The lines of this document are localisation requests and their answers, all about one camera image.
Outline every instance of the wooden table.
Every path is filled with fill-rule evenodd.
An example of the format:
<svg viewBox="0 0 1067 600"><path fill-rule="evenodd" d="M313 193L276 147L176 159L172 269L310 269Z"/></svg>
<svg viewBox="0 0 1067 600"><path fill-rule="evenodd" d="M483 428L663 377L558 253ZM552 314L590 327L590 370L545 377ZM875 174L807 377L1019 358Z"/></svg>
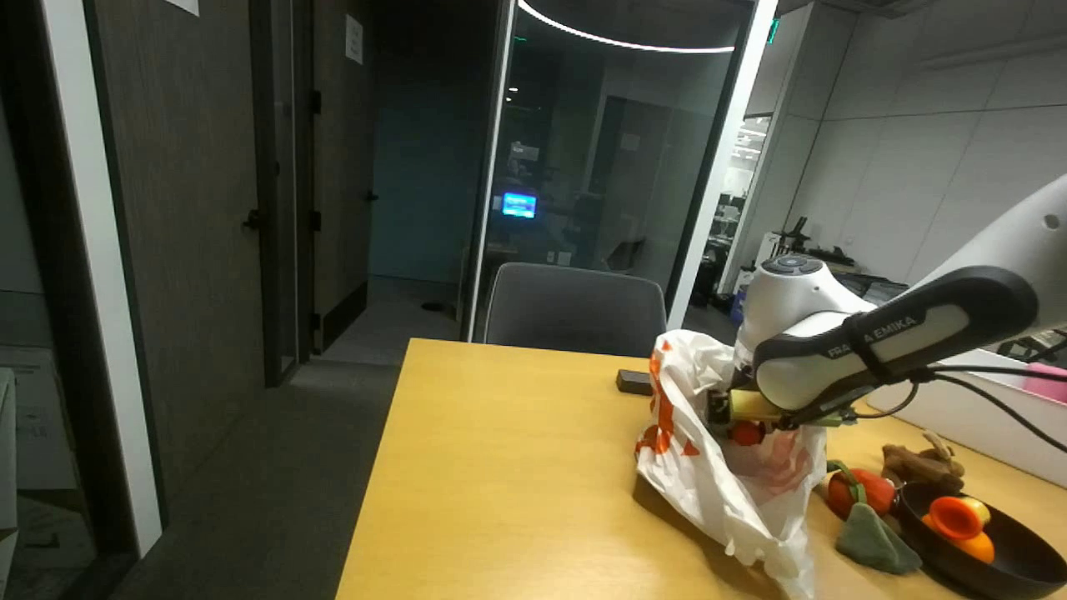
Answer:
<svg viewBox="0 0 1067 600"><path fill-rule="evenodd" d="M777 587L686 528L634 471L647 400L615 389L644 361L413 340L342 600L686 600ZM929 448L899 421L832 433L832 456L881 462L881 443ZM1067 490L961 449L967 488L1067 553ZM953 596L835 550L841 521L814 500L822 596Z"/></svg>

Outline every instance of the floor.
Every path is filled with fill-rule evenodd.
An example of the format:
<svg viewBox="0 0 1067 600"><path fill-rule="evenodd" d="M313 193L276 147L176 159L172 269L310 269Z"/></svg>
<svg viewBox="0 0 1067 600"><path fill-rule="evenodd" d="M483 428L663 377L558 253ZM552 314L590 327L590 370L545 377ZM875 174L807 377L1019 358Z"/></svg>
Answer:
<svg viewBox="0 0 1067 600"><path fill-rule="evenodd" d="M334 596L403 346L464 332L452 298L373 280L363 316L233 428L113 596Z"/></svg>

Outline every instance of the plastic bag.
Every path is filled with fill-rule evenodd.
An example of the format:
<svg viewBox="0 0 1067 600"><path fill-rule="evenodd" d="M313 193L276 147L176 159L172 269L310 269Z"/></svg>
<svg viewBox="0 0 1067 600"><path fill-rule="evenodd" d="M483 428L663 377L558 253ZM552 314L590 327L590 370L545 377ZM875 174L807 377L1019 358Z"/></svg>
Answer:
<svg viewBox="0 0 1067 600"><path fill-rule="evenodd" d="M785 596L814 589L807 500L822 483L827 438L822 428L773 431L757 448L707 431L707 389L734 377L734 350L695 329L656 340L653 428L637 449L637 472L699 529L743 567L762 564Z"/></svg>

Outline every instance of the desk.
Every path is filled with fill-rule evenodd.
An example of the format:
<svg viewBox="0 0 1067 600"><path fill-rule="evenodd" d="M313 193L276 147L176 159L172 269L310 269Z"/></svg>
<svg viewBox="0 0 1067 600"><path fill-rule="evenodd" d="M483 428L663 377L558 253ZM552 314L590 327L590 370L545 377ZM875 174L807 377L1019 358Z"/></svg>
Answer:
<svg viewBox="0 0 1067 600"><path fill-rule="evenodd" d="M686 528L634 471L647 400L615 389L644 361L413 340L394 393L342 600L777 596ZM899 421L832 433L832 456L881 462L929 448ZM961 449L971 490L1067 550L1067 490ZM951 596L835 550L841 521L810 504L822 596Z"/></svg>

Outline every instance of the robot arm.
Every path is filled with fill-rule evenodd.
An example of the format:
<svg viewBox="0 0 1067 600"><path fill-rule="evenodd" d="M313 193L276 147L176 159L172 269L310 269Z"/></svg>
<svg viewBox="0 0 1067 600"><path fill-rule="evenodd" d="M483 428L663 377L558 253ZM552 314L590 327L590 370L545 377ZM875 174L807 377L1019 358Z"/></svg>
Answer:
<svg viewBox="0 0 1067 600"><path fill-rule="evenodd" d="M946 262L883 307L822 260L762 267L737 361L777 424L823 421L944 358L1067 321L1067 177L1021 201Z"/></svg>

